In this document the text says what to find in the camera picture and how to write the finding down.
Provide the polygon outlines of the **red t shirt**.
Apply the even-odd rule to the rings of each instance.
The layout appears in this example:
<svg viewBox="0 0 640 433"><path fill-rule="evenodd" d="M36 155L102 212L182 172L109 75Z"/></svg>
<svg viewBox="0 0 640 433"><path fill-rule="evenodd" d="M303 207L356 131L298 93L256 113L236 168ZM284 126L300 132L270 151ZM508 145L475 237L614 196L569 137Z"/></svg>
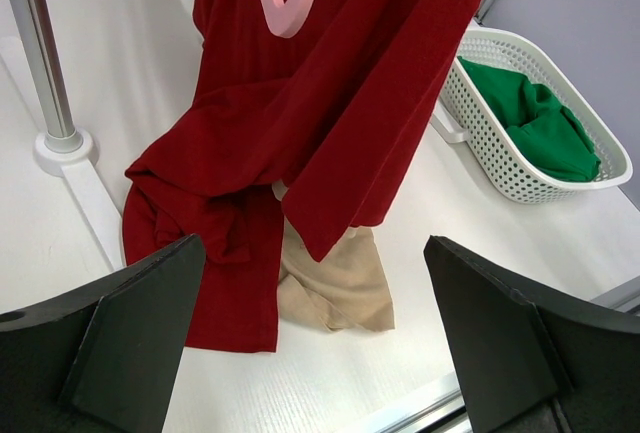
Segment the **red t shirt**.
<svg viewBox="0 0 640 433"><path fill-rule="evenodd" d="M275 350L283 229L312 258L381 224L481 0L314 0L273 35L260 0L194 0L191 107L126 170L135 263L196 234L206 263L186 343Z"/></svg>

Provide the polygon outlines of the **beige t shirt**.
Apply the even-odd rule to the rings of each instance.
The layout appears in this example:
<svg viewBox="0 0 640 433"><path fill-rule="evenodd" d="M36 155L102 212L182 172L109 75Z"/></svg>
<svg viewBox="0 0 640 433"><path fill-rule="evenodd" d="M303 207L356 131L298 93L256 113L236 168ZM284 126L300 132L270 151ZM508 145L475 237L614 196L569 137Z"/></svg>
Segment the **beige t shirt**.
<svg viewBox="0 0 640 433"><path fill-rule="evenodd" d="M370 228L350 228L320 262L284 222L279 284L279 316L323 332L395 328L393 300Z"/></svg>

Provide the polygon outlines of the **green t shirt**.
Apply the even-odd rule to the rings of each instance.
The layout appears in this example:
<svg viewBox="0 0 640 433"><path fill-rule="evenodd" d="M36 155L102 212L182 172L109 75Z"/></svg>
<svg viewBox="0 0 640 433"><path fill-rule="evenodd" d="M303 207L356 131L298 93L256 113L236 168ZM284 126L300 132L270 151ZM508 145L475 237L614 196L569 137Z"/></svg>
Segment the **green t shirt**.
<svg viewBox="0 0 640 433"><path fill-rule="evenodd" d="M520 153L557 180L591 182L601 160L582 123L541 83L519 72L458 59Z"/></svg>

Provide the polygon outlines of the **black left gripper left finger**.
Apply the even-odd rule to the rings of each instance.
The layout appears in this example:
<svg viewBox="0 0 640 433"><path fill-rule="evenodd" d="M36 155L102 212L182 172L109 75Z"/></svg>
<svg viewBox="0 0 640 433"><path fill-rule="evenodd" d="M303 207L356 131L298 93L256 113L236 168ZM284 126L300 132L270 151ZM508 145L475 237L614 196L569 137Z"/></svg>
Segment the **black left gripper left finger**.
<svg viewBox="0 0 640 433"><path fill-rule="evenodd" d="M161 431L204 263L190 235L2 314L2 431Z"/></svg>

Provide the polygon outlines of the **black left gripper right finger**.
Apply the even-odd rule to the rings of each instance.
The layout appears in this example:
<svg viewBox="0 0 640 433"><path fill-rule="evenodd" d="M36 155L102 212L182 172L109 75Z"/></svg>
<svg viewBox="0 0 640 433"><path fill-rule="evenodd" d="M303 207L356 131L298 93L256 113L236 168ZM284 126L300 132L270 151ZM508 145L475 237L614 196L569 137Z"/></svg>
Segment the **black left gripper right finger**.
<svg viewBox="0 0 640 433"><path fill-rule="evenodd" d="M639 318L432 236L424 258L476 432L636 432Z"/></svg>

